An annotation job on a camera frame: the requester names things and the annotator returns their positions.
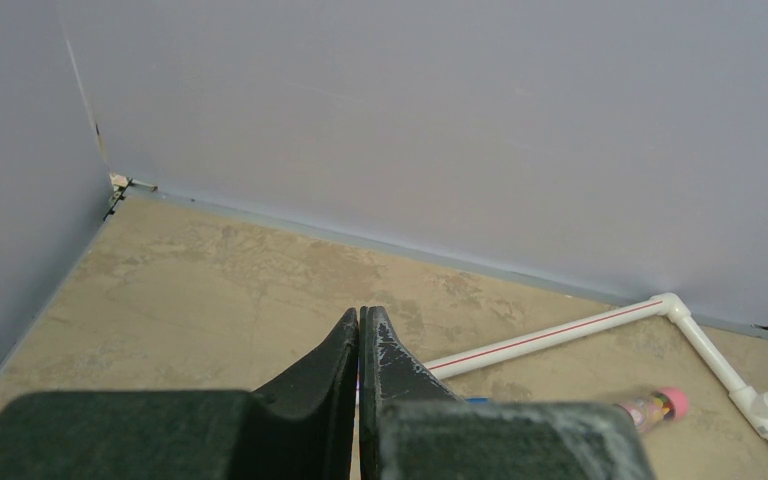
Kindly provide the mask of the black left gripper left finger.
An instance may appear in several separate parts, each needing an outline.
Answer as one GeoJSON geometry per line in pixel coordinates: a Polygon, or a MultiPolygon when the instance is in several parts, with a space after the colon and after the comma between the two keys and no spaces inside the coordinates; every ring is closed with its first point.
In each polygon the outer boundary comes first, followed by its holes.
{"type": "Polygon", "coordinates": [[[346,479],[359,325],[252,390],[42,391],[0,412],[0,479],[346,479]]]}

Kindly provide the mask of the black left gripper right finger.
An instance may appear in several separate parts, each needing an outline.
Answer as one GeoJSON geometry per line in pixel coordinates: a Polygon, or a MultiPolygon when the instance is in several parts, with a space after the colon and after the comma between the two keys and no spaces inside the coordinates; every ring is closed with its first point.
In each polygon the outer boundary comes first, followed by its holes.
{"type": "Polygon", "coordinates": [[[360,311],[359,458],[364,479],[652,479],[619,408],[592,402],[470,403],[399,340],[386,310],[360,311]]]}

